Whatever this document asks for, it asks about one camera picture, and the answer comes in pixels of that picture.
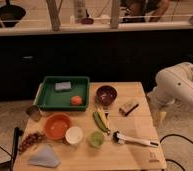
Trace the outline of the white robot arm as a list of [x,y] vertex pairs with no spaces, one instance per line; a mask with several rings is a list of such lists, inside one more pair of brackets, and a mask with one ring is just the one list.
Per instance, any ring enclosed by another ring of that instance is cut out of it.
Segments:
[[182,62],[160,70],[155,82],[156,86],[147,94],[155,127],[159,127],[166,116],[163,108],[176,100],[193,108],[192,63]]

